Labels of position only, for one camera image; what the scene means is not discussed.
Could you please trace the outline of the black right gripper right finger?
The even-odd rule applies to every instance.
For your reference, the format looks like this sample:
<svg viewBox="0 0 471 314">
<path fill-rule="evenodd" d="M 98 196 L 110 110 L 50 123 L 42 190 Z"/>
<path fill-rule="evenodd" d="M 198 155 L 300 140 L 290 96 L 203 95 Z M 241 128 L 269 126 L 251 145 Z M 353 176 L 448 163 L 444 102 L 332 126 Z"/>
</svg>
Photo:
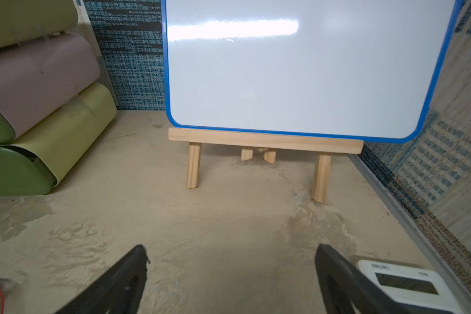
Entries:
<svg viewBox="0 0 471 314">
<path fill-rule="evenodd" d="M 407 313 L 330 245 L 318 246 L 315 269 L 327 313 Z"/>
</svg>

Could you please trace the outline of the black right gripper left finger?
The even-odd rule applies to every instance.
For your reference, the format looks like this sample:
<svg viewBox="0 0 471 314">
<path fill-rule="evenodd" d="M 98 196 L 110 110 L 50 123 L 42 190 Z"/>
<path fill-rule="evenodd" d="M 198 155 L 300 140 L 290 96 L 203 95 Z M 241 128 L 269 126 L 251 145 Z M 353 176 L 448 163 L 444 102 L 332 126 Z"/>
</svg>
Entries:
<svg viewBox="0 0 471 314">
<path fill-rule="evenodd" d="M 147 281 L 146 248 L 137 245 L 58 313 L 137 313 Z"/>
</svg>

